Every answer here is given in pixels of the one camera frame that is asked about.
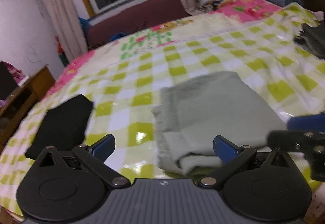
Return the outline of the black folded garment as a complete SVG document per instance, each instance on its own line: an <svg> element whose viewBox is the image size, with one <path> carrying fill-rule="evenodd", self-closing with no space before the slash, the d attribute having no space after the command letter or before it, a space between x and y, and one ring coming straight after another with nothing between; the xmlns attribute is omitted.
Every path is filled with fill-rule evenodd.
<svg viewBox="0 0 325 224"><path fill-rule="evenodd" d="M48 110L25 156L35 160L47 146L70 151L82 144L93 108L94 103L79 94Z"/></svg>

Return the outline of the wooden side desk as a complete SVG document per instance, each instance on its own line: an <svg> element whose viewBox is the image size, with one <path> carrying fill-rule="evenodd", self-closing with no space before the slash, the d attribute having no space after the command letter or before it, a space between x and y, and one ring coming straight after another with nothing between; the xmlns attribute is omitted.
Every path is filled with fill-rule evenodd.
<svg viewBox="0 0 325 224"><path fill-rule="evenodd" d="M47 66L28 78L23 85L13 86L14 79L1 62L1 90L8 87L12 90L1 108L1 150L14 135L22 120L32 107L40 102L47 91L54 85L55 79Z"/></svg>

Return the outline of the dark grey clothes pile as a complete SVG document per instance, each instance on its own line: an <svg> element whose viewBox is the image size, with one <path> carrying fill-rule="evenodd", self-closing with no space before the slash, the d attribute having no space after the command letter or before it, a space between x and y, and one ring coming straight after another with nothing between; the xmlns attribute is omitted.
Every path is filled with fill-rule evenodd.
<svg viewBox="0 0 325 224"><path fill-rule="evenodd" d="M325 59L325 28L322 25L311 27L303 23L299 35L294 37L294 42L307 52L319 59Z"/></svg>

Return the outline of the beige left curtain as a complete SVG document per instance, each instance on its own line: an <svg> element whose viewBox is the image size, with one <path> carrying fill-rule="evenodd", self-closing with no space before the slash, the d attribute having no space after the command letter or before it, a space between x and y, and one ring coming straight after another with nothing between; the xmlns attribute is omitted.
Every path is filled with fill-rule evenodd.
<svg viewBox="0 0 325 224"><path fill-rule="evenodd" d="M69 61L88 51L73 0L42 0Z"/></svg>

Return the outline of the grey-green pants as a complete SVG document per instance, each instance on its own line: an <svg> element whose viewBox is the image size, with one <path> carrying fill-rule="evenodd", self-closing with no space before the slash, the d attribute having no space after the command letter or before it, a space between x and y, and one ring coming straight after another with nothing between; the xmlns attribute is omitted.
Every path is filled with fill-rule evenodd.
<svg viewBox="0 0 325 224"><path fill-rule="evenodd" d="M215 72L160 90L153 109L158 167L183 176L217 168L217 135L238 146L263 148L285 123L235 72Z"/></svg>

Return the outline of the blue cloth on bench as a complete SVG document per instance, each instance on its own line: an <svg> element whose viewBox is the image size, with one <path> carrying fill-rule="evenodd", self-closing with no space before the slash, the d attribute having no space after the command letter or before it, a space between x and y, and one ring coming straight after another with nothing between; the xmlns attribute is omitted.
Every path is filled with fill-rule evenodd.
<svg viewBox="0 0 325 224"><path fill-rule="evenodd" d="M112 42L112 41L116 41L120 38L124 38L125 36L127 36L128 34L125 33L125 32L119 32L117 34L115 34L114 36L112 36L110 39L109 39L109 42Z"/></svg>

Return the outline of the maroon window bench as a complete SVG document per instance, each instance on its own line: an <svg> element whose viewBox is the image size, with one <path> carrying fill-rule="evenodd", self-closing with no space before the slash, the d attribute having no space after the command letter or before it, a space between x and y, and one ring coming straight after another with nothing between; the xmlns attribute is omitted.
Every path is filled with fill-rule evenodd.
<svg viewBox="0 0 325 224"><path fill-rule="evenodd" d="M148 0L91 26L88 44L106 44L119 33L129 35L188 16L180 0Z"/></svg>

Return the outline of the pink floral blanket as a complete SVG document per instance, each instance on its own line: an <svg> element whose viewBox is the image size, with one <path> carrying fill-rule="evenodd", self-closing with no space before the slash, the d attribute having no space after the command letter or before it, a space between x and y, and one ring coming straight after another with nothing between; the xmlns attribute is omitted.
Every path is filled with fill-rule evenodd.
<svg viewBox="0 0 325 224"><path fill-rule="evenodd" d="M239 29L247 23L267 18L277 10L279 6L265 0L223 0L215 11L166 22L110 41L69 63L46 94L51 95L60 91L80 72L81 68L95 68L99 65L98 59L103 58L104 65L110 66L174 42L194 40Z"/></svg>

